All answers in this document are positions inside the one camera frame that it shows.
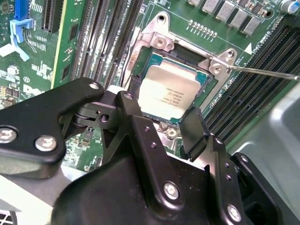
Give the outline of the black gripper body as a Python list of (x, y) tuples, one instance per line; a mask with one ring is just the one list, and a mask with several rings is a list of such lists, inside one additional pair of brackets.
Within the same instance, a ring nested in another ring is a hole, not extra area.
[(210, 225), (225, 219), (225, 157), (199, 169), (166, 154), (116, 157), (69, 184), (53, 225)]

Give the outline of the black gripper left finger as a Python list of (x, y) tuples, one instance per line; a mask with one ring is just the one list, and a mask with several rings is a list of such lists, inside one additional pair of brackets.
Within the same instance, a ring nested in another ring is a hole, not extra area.
[(80, 78), (12, 105), (0, 112), (0, 172), (45, 179), (52, 177), (66, 154), (65, 141), (86, 127), (105, 130), (105, 158), (133, 155), (144, 200), (155, 213), (177, 213), (185, 198), (171, 196), (165, 184), (180, 190), (172, 164), (137, 100), (125, 91), (102, 101), (105, 91), (89, 78)]

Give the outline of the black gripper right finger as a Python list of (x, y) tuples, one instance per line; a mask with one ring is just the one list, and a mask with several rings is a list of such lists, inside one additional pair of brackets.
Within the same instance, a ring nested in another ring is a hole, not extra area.
[(282, 203), (257, 167), (243, 154), (229, 156), (225, 144), (191, 108), (182, 120), (185, 156), (208, 175), (208, 212), (223, 225), (282, 225)]

